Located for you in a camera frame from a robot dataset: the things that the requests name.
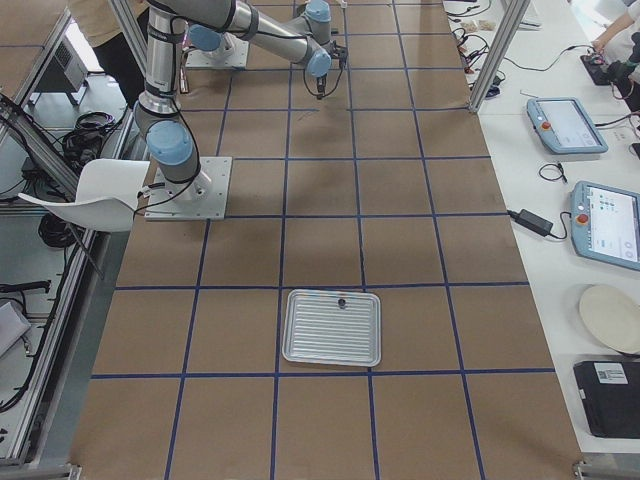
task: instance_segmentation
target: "black connector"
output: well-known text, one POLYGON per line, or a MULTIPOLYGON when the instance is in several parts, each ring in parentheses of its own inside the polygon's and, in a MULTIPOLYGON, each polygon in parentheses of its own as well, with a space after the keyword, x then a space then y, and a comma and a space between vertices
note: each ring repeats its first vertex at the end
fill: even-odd
POLYGON ((529 229, 542 237, 546 237, 551 233, 553 223, 531 213, 528 210, 522 209, 520 210, 520 213, 516 213, 513 210, 507 210, 507 212, 517 224, 522 225, 524 228, 529 229))

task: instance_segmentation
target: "white chair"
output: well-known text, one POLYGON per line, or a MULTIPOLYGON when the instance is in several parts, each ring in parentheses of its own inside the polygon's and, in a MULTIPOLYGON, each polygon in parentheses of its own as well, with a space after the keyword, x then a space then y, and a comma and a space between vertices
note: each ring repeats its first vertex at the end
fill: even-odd
POLYGON ((99 158, 82 169, 74 202, 46 202, 24 193, 18 196, 74 225, 100 232, 126 232, 133 225, 137 195, 148 169, 145 161, 99 158))

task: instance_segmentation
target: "white table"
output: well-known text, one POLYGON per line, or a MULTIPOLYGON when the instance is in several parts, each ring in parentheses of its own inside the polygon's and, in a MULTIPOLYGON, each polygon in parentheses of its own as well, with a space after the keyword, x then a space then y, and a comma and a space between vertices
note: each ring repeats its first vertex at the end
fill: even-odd
MULTIPOLYGON (((507 56, 525 66, 544 67, 569 45, 585 44, 587 38, 561 0, 532 0, 543 22, 540 31, 516 33, 507 56)), ((460 3, 445 2, 449 11, 459 11, 460 3)), ((499 21, 502 4, 477 19, 499 21)), ((452 29, 458 24, 452 23, 452 29)), ((478 32, 491 42, 493 32, 478 32)), ((476 39, 471 43, 478 47, 476 39)), ((554 233, 562 234, 559 214, 569 208, 569 194, 579 180, 590 180, 632 191, 640 190, 640 159, 629 145, 640 141, 629 123, 621 123, 603 136, 609 151, 602 155, 555 156, 542 146, 526 112, 528 93, 541 97, 578 97, 594 122, 613 120, 629 112, 615 100, 608 87, 596 87, 588 77, 579 55, 584 49, 567 52, 547 72, 519 70, 503 62, 507 80, 502 93, 485 101, 479 118, 491 153, 507 207, 521 208, 554 223, 554 233), (568 184, 547 182, 538 176, 545 163, 561 160, 568 184)), ((580 448, 585 453, 640 453, 640 440, 603 439, 589 433, 586 416, 573 376, 573 365, 586 359, 619 355, 600 344, 584 327, 578 313, 580 295, 594 284, 619 288, 640 304, 640 272, 578 257, 570 240, 552 242, 513 224, 514 233, 540 314, 553 362, 567 403, 580 448)))

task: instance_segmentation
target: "silver rectangular tray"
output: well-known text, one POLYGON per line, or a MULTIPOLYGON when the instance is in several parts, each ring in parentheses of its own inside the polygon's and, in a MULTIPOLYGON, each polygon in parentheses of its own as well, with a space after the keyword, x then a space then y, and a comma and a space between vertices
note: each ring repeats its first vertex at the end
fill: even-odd
POLYGON ((282 354, 290 362, 380 363, 380 299, 371 293, 293 290, 282 354))

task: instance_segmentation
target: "white label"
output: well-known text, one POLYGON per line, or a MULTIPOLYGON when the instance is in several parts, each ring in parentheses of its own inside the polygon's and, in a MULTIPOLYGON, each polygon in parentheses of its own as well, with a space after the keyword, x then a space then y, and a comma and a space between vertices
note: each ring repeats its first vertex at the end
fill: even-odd
POLYGON ((627 385, 627 376, 621 363, 594 363, 593 366, 598 374, 600 383, 615 383, 618 385, 627 385))

